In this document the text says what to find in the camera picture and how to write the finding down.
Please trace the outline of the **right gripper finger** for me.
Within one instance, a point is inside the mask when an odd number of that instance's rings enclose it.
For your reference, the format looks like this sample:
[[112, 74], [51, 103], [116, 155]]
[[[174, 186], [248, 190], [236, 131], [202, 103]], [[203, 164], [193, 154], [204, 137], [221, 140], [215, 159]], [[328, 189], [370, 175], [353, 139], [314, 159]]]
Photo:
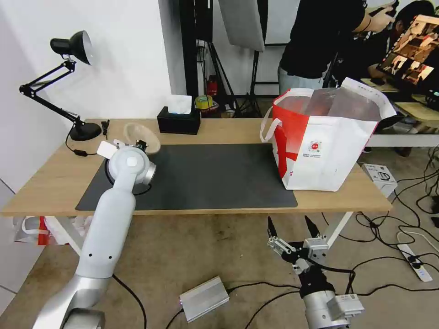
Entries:
[[326, 239], [325, 235], [321, 235], [317, 225], [314, 224], [314, 222], [307, 215], [305, 215], [305, 223], [306, 223], [306, 226], [307, 226], [309, 234], [310, 234], [310, 237], [308, 237], [307, 240], [309, 240], [309, 239], [325, 240]]
[[278, 255], [287, 254], [290, 255], [292, 253], [292, 247], [285, 242], [283, 239], [279, 238], [277, 235], [277, 231], [275, 229], [274, 223], [270, 216], [268, 216], [268, 246], [270, 246]]

